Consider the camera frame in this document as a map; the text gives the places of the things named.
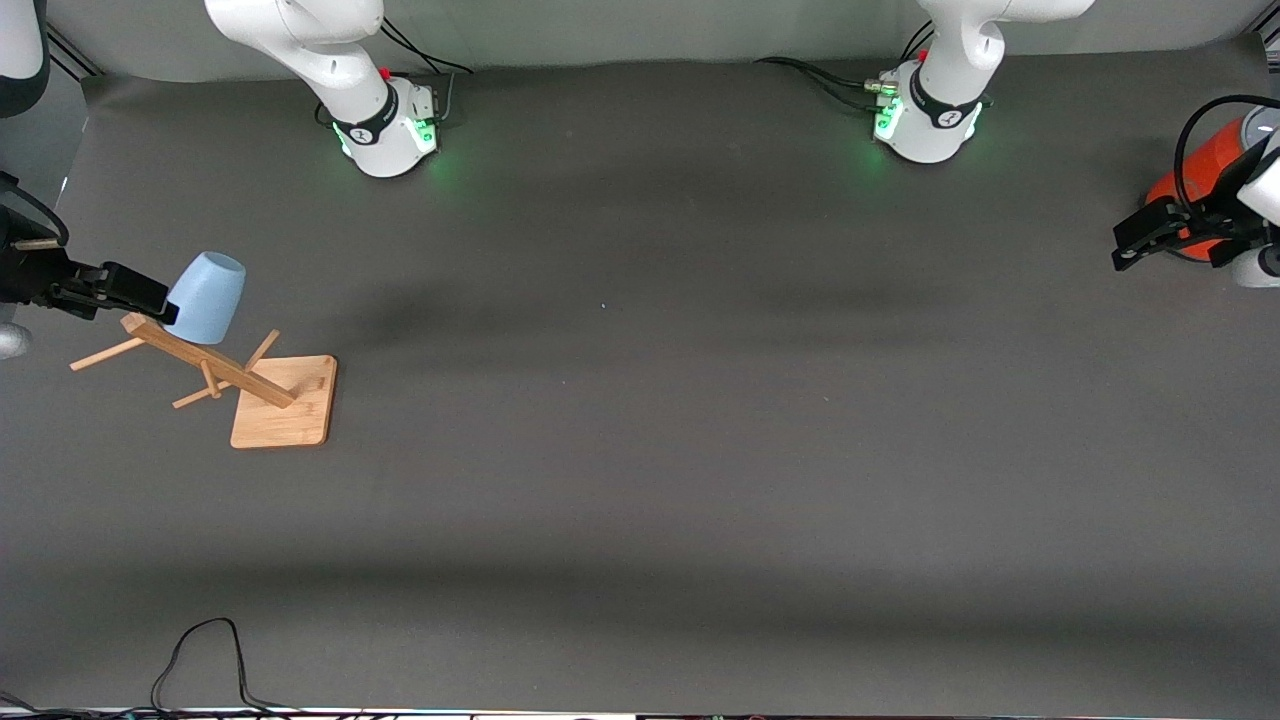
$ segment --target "gray table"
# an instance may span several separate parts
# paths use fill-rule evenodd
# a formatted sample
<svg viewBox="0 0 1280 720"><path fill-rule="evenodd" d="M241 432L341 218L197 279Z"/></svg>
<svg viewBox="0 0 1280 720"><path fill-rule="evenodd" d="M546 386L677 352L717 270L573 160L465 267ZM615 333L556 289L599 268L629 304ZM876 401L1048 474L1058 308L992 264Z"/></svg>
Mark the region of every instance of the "gray table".
<svg viewBox="0 0 1280 720"><path fill-rule="evenodd" d="M1274 717L1280 295L1107 258L1265 85L1257 38L1014 58L914 167L785 68L485 72L393 181L301 83L96 86L77 255L238 258L224 350L335 354L337 414L233 451L159 352L67 370L114 314L19 313L3 685L141 702L227 614L291 703ZM169 702L234 703L189 652Z"/></svg>

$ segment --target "light blue plastic cup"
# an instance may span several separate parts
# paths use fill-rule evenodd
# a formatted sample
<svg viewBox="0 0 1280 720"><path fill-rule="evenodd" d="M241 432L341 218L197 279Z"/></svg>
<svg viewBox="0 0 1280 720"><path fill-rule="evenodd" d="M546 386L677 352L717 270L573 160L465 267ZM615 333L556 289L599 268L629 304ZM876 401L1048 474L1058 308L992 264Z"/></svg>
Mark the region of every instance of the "light blue plastic cup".
<svg viewBox="0 0 1280 720"><path fill-rule="evenodd" d="M221 252L201 252L169 291L178 320L169 333L200 345L218 345L244 291L244 265Z"/></svg>

